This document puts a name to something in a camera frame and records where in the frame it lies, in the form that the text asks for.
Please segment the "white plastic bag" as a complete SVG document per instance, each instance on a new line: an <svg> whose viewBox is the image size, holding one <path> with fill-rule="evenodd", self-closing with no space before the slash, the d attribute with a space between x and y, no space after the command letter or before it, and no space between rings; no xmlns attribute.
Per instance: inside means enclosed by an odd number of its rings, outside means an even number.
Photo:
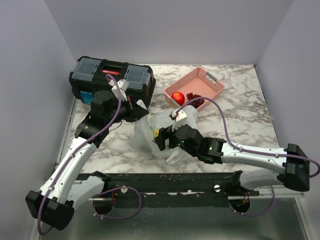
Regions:
<svg viewBox="0 0 320 240"><path fill-rule="evenodd" d="M166 159L167 163L175 164L191 161L194 158L178 146L170 148L174 134L170 118L173 109L167 109L155 115L148 114L134 123L134 132L129 145L135 150L152 154L157 158Z"/></svg>

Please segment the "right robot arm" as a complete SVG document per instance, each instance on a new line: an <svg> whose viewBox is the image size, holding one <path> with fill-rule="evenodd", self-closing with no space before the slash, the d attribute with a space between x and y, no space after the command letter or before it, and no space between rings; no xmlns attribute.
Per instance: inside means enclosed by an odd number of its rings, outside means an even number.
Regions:
<svg viewBox="0 0 320 240"><path fill-rule="evenodd" d="M230 191L241 196L247 190L264 186L284 186L297 192L310 189L310 163L296 144L286 148L259 148L230 144L222 138L204 137L185 124L178 129L162 127L154 132L158 148L179 148L206 164L242 164L257 170L240 173L230 183Z"/></svg>

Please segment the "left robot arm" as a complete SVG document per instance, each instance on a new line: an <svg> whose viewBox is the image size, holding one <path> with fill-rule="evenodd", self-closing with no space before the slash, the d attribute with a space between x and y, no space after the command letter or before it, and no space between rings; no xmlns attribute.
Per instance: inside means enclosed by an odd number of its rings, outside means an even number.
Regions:
<svg viewBox="0 0 320 240"><path fill-rule="evenodd" d="M111 177L95 171L87 180L74 186L85 163L99 148L114 123L134 123L149 113L151 99L127 94L118 98L109 90L95 92L90 111L76 128L71 146L56 170L38 191L29 191L26 204L37 220L37 230L45 235L42 225L63 230L72 220L75 210L89 198L113 196Z"/></svg>

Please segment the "red fake apple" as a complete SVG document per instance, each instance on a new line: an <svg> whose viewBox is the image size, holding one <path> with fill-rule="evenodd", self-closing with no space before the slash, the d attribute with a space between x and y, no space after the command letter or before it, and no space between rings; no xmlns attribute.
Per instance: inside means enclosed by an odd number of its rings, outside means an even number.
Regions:
<svg viewBox="0 0 320 240"><path fill-rule="evenodd" d="M185 103L185 96L180 91L173 92L171 98L180 106Z"/></svg>

